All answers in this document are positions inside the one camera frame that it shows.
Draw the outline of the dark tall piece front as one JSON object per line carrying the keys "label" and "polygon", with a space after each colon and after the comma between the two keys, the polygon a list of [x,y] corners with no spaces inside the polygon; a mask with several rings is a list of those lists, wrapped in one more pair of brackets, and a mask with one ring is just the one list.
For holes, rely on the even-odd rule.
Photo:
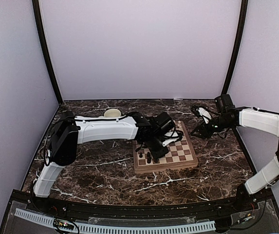
{"label": "dark tall piece front", "polygon": [[147,152],[147,164],[150,164],[151,163],[151,154],[150,152]]}

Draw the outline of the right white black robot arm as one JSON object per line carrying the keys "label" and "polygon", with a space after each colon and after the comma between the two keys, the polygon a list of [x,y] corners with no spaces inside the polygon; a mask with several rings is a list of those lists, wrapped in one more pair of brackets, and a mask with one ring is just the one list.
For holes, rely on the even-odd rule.
{"label": "right white black robot arm", "polygon": [[249,195],[271,187],[279,180],[279,113],[233,106],[222,108],[218,112],[202,106],[192,106],[191,111],[196,117],[202,118],[190,133],[193,137],[209,139],[218,136],[225,139],[229,130],[242,128],[244,133],[254,133],[257,137],[270,138],[276,143],[273,158],[243,184],[243,193],[232,200],[232,208],[237,212],[243,211],[251,203]]}

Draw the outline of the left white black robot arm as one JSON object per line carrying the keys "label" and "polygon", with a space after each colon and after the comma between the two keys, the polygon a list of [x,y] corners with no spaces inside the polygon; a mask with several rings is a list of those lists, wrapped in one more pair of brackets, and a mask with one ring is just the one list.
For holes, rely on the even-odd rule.
{"label": "left white black robot arm", "polygon": [[66,112],[50,128],[44,141],[44,168],[33,186],[33,205],[42,213],[52,209],[52,201],[47,197],[60,172],[75,161],[78,144],[109,139],[136,140],[158,159],[168,153],[167,145],[177,136],[174,130],[175,123],[165,112],[156,117],[130,112],[122,117],[103,118]]}

